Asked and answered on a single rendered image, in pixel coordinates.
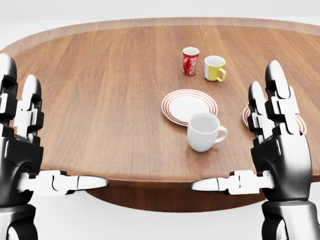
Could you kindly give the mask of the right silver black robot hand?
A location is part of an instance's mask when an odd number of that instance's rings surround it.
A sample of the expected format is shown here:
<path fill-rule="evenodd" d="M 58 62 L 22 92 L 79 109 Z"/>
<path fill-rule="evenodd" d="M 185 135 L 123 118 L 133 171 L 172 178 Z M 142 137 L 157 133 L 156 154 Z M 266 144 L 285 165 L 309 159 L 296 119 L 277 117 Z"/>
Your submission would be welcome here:
<path fill-rule="evenodd" d="M 228 177 L 197 180 L 192 190 L 230 195 L 263 191 L 269 201 L 308 200 L 312 182 L 309 144 L 296 121 L 299 108 L 294 89 L 277 60 L 265 69 L 265 91 L 268 98 L 257 81 L 248 90 L 247 123 L 255 135 L 250 152 L 256 171 L 235 170 Z"/>

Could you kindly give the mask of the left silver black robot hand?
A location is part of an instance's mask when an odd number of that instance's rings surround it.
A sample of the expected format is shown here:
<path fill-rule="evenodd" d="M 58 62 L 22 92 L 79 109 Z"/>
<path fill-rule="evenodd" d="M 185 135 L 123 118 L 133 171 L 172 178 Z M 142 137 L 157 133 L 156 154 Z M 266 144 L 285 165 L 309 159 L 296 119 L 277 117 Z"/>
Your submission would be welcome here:
<path fill-rule="evenodd" d="M 0 53 L 0 208 L 26 205 L 33 195 L 60 196 L 108 186 L 98 176 L 69 176 L 62 170 L 41 170 L 44 149 L 42 89 L 32 74 L 17 100 L 17 66 Z"/>

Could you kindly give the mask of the white plate with red rings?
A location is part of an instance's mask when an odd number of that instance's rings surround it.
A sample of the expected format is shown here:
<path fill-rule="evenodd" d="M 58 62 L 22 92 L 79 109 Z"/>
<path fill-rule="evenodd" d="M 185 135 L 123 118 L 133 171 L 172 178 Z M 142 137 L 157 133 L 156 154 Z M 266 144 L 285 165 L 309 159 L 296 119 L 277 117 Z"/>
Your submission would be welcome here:
<path fill-rule="evenodd" d="M 243 112 L 242 112 L 242 119 L 243 119 L 243 122 L 244 124 L 248 127 L 248 116 L 251 114 L 251 111 L 250 111 L 250 108 L 248 106 L 246 106 L 244 109 L 243 109 Z M 299 114 L 296 114 L 296 122 L 299 126 L 299 129 L 300 131 L 303 133 L 303 134 L 307 134 L 307 125 L 305 123 L 305 121 L 300 117 Z"/>
<path fill-rule="evenodd" d="M 161 102 L 161 110 L 167 119 L 180 126 L 187 126 L 190 118 L 197 113 L 218 115 L 216 101 L 195 89 L 179 89 L 167 94 Z"/>

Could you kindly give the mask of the plain white mug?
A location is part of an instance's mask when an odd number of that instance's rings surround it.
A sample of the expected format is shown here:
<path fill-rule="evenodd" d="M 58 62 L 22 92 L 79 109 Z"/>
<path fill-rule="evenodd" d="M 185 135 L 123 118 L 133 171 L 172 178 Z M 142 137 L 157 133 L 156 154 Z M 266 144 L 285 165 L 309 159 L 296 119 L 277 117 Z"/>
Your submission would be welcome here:
<path fill-rule="evenodd" d="M 187 125 L 187 140 L 196 152 L 208 151 L 214 144 L 224 141 L 228 130 L 221 126 L 220 120 L 208 112 L 194 114 Z"/>

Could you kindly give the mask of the yellow and white mug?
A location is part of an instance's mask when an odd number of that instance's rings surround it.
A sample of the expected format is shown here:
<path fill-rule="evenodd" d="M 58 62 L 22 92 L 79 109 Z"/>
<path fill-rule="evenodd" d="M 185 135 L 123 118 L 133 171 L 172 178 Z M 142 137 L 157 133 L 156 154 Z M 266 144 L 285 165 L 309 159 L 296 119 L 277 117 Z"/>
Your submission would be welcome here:
<path fill-rule="evenodd" d="M 204 77 L 210 82 L 224 82 L 226 79 L 226 70 L 224 66 L 226 60 L 217 55 L 210 55 L 204 59 Z"/>

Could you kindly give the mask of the red patterned mug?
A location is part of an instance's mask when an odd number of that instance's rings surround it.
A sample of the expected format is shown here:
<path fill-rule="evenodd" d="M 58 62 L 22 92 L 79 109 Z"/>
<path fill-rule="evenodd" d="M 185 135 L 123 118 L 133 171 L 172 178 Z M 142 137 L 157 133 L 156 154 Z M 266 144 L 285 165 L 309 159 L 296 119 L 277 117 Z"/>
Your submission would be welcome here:
<path fill-rule="evenodd" d="M 185 47 L 183 53 L 183 73 L 193 76 L 196 73 L 200 50 L 196 47 Z"/>

